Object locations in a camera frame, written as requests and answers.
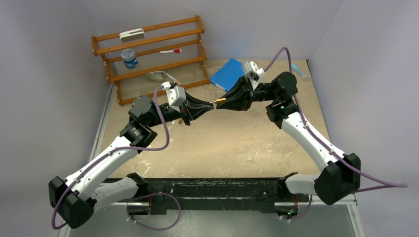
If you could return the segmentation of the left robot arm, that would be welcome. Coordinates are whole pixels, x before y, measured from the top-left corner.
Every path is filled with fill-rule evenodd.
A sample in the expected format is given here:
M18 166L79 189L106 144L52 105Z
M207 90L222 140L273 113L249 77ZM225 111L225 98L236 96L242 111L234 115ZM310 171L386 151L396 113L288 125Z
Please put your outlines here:
M129 120L113 142L88 164L66 178L54 177L48 185L49 201L53 207L51 227L78 228L94 212L123 199L141 202L147 188L137 174L104 184L116 169L141 152L160 152L170 144L167 123L181 119L186 124L203 113L213 110L215 102L197 99L183 88L166 91L168 101L159 104L156 97L140 96L129 110Z

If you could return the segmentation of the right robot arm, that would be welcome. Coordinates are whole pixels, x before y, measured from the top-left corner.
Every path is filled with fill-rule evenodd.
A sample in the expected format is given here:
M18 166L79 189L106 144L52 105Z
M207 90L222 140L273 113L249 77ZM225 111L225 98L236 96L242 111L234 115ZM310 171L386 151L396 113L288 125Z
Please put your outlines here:
M332 205L360 188L360 158L335 147L305 118L298 102L297 80L282 72L269 83L259 83L256 74L242 76L217 102L216 109L247 111L253 102L269 101L266 113L271 122L290 135L312 158L319 175L292 173L277 188L280 199L289 201L296 194L317 196Z

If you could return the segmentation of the small brass padlock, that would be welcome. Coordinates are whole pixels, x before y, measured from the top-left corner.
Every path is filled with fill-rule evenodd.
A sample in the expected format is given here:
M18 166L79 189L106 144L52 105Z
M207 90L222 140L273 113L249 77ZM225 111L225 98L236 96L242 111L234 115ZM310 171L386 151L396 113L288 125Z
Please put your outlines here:
M216 108L220 103L224 102L225 100L226 98L219 98L219 99L216 99L215 101L209 102L209 104Z

